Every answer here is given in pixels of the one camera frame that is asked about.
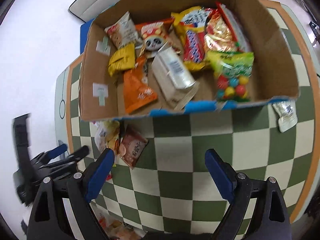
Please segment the yellow snack packet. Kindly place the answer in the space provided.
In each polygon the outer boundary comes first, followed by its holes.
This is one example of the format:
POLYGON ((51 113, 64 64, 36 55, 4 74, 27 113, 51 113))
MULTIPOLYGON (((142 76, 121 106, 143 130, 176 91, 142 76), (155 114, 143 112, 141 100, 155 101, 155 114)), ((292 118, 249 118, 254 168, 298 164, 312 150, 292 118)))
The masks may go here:
POLYGON ((108 63, 108 73, 114 76, 118 72, 123 72, 135 67, 136 53, 135 44, 128 43, 119 48, 110 58, 108 63))

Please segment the white puff snack bag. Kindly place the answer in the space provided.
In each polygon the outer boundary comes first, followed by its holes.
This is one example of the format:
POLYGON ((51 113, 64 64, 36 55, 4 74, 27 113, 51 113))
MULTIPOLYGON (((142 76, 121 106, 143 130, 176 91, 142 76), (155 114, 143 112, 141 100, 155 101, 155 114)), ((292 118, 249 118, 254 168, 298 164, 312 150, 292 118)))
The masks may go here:
POLYGON ((117 120, 97 121, 96 126, 94 142, 99 152, 102 153, 106 148, 110 148, 115 155, 118 155, 120 122, 117 120))

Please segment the white cookie snack packet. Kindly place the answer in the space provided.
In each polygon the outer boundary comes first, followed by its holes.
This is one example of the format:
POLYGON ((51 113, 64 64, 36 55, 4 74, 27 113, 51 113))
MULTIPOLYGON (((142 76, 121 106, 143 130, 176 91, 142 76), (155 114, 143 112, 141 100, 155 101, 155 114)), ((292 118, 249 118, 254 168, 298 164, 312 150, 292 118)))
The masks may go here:
POLYGON ((128 43, 134 43, 138 46, 142 44, 142 40, 128 11, 115 24, 105 28, 105 33, 117 49, 124 47, 128 43))

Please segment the red white biscuit packet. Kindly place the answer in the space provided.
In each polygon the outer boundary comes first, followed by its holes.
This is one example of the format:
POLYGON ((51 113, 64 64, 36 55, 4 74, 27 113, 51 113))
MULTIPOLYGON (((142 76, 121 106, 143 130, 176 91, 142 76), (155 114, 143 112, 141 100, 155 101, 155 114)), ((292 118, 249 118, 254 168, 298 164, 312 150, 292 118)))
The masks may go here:
POLYGON ((249 40, 247 39, 238 18, 223 3, 216 2, 216 6, 225 23, 228 25, 233 35, 234 41, 238 44, 239 50, 241 52, 252 51, 249 40))

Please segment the open cardboard milk box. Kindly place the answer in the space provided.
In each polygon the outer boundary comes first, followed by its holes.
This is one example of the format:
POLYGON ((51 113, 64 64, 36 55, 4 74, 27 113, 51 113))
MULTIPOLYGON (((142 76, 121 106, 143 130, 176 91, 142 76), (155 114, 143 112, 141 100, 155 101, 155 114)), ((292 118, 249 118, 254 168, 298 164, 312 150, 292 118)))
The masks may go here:
POLYGON ((91 23, 79 81, 84 121, 295 100, 285 37, 259 0, 120 0, 91 23))

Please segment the clear small sauce sachet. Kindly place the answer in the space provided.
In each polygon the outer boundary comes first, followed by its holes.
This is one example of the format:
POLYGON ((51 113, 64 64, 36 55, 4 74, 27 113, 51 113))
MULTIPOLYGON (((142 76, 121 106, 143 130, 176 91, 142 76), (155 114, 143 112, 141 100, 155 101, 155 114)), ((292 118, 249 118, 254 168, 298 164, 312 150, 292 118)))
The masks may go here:
POLYGON ((298 117, 296 112, 295 101, 281 101, 272 104, 273 109, 279 116, 279 131, 284 133, 296 126, 298 117))

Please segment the brown cookie snack packet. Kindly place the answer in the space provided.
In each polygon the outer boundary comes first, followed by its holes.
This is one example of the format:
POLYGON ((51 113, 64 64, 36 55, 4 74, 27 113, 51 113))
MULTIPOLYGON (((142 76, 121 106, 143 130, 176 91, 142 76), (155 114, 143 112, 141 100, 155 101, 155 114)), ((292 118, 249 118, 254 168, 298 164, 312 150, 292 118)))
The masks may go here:
POLYGON ((131 125, 127 125, 118 150, 120 158, 131 169, 135 168, 136 163, 147 144, 148 139, 144 138, 131 125))

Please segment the orange panda snack packet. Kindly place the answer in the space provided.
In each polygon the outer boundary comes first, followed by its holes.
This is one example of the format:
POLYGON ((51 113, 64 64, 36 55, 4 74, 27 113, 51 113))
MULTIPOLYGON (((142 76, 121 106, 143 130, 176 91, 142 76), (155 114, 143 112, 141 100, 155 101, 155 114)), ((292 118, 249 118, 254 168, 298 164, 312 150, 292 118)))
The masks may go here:
POLYGON ((172 46, 175 53, 180 55, 180 46, 169 35, 173 22, 174 19, 171 17, 160 21, 136 24, 135 28, 143 40, 139 56, 153 58, 166 43, 172 46))

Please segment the yellow red noodle packet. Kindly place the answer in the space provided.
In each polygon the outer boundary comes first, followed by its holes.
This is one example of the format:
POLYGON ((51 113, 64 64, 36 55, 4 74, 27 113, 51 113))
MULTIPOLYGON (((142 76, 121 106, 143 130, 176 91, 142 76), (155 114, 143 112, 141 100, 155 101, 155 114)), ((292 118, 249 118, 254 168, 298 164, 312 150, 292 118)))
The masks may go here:
POLYGON ((176 35, 183 45, 183 62, 191 72, 206 66, 210 50, 236 52, 238 44, 218 9, 195 6, 180 13, 172 12, 176 35))

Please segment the white wafer pack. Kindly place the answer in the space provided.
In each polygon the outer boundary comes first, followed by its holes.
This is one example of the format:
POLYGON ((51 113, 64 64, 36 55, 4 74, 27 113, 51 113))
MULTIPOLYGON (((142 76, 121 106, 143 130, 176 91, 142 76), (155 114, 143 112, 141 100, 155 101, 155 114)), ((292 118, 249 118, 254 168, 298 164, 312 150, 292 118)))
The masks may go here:
POLYGON ((151 69, 166 102, 175 111, 181 111, 199 89, 199 83, 168 43, 157 51, 151 69))

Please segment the green gumball candy bag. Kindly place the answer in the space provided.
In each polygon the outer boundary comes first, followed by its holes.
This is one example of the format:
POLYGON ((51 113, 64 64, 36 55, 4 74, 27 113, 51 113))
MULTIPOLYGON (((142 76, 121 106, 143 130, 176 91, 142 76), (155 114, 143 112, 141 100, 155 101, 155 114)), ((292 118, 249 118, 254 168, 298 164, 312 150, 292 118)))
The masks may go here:
POLYGON ((253 52, 208 51, 206 62, 212 68, 216 80, 216 98, 219 101, 250 100, 247 85, 254 63, 253 52))

